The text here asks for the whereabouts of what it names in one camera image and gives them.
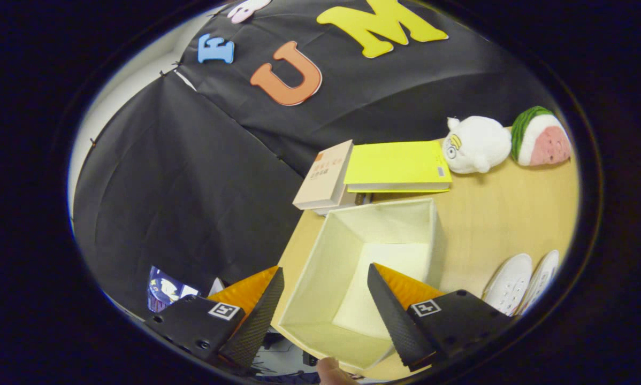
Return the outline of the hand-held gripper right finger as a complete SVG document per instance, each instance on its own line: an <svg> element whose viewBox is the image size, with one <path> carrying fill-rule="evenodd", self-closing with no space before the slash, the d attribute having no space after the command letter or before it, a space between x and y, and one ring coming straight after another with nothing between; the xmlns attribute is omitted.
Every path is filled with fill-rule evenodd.
<svg viewBox="0 0 641 385"><path fill-rule="evenodd" d="M399 358L411 371L462 360L514 323L514 317L467 290L444 293L379 263L370 264L367 285Z"/></svg>

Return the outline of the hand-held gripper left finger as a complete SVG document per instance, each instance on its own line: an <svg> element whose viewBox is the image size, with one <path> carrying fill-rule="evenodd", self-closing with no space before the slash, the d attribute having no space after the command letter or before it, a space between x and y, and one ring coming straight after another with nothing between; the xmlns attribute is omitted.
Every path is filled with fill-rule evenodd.
<svg viewBox="0 0 641 385"><path fill-rule="evenodd" d="M222 369L249 369L284 290L272 266L209 297L186 295L144 322L178 349Z"/></svg>

